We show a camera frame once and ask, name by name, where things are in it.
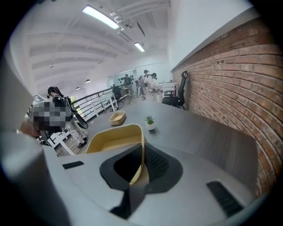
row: white shirt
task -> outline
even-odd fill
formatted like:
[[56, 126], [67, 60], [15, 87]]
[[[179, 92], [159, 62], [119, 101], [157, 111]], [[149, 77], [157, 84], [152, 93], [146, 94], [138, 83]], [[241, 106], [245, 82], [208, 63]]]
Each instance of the white shirt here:
[[144, 82], [148, 84], [150, 89], [157, 88], [157, 85], [155, 84], [151, 75], [149, 75], [148, 77], [145, 77]]

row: small potted plant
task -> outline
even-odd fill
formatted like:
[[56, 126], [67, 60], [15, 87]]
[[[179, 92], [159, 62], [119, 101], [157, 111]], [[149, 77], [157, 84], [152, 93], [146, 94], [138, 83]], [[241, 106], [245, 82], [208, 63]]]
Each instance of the small potted plant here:
[[154, 123], [154, 119], [153, 119], [152, 115], [148, 115], [145, 118], [145, 124], [146, 124], [148, 130], [155, 129], [155, 123]]

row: black office chair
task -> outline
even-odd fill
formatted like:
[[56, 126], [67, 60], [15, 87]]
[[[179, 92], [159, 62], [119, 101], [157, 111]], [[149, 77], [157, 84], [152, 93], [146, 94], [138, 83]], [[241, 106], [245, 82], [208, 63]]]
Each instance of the black office chair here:
[[178, 90], [178, 97], [174, 97], [173, 94], [169, 94], [169, 96], [165, 96], [162, 99], [163, 104], [171, 105], [174, 107], [181, 106], [182, 108], [184, 108], [183, 107], [183, 104], [185, 103], [184, 88], [185, 88], [188, 72], [184, 71], [181, 76], [182, 76], [182, 80], [181, 80], [181, 84]]

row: white pot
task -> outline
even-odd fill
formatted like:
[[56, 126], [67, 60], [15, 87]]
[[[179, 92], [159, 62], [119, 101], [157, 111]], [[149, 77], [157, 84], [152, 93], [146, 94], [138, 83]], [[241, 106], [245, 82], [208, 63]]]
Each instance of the white pot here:
[[155, 123], [153, 123], [153, 124], [151, 124], [151, 125], [148, 125], [148, 124], [145, 122], [145, 124], [146, 124], [148, 130], [153, 130], [153, 129], [155, 129]]

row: black hair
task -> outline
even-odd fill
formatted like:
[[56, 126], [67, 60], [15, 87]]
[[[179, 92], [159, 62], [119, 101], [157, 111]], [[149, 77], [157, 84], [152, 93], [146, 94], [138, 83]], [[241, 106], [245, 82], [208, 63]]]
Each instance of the black hair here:
[[48, 92], [48, 95], [51, 95], [51, 92], [54, 92], [58, 94], [59, 96], [64, 97], [64, 95], [60, 92], [58, 87], [49, 87], [47, 92]]

